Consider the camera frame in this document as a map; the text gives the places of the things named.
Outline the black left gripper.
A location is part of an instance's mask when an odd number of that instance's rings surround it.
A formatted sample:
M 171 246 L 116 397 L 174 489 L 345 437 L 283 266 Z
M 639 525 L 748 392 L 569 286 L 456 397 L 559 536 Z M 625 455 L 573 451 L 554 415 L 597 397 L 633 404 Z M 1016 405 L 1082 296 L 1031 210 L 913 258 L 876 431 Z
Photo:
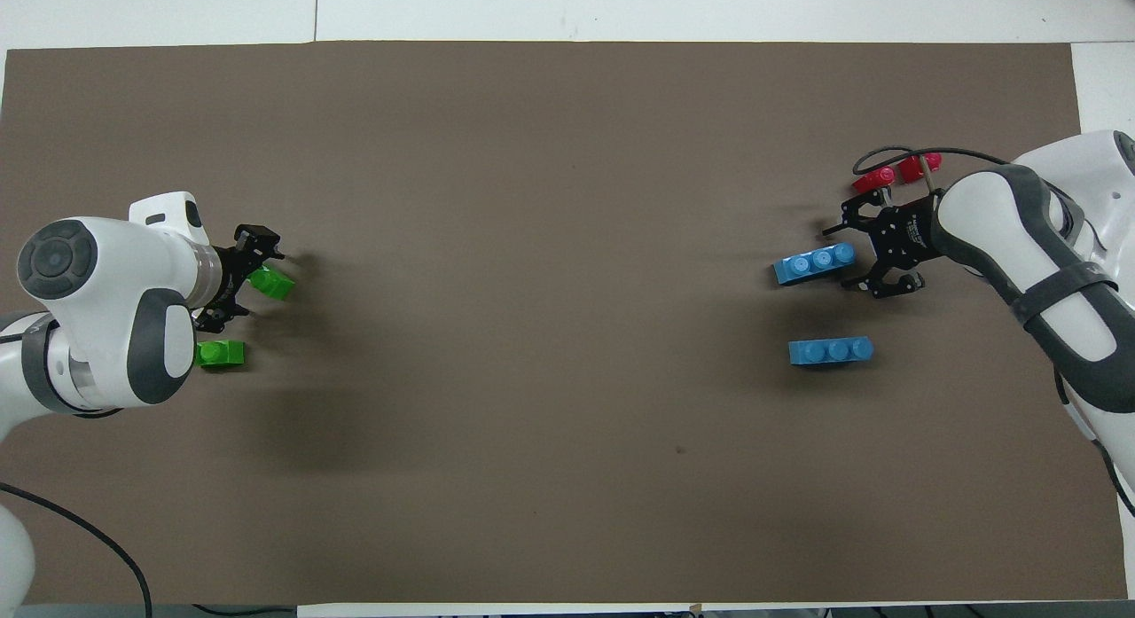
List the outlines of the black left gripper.
M 239 287 L 268 260 L 286 258 L 279 250 L 280 241 L 280 235 L 267 226 L 239 223 L 234 231 L 234 247 L 215 247 L 222 265 L 222 282 L 210 303 L 190 311 L 196 332 L 220 334 L 232 320 L 252 315 L 239 304 Z

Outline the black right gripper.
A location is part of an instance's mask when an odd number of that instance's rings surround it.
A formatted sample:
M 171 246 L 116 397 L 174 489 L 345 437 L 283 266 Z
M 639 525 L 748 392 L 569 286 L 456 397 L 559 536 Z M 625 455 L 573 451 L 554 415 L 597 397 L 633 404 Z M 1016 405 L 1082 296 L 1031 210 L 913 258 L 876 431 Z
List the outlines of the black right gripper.
M 917 270 L 922 262 L 941 257 L 931 239 L 934 198 L 893 206 L 892 187 L 875 187 L 841 204 L 841 219 L 819 231 L 827 239 L 854 229 L 872 237 L 877 260 L 868 270 L 841 279 L 841 289 L 885 299 L 916 293 L 926 285 Z

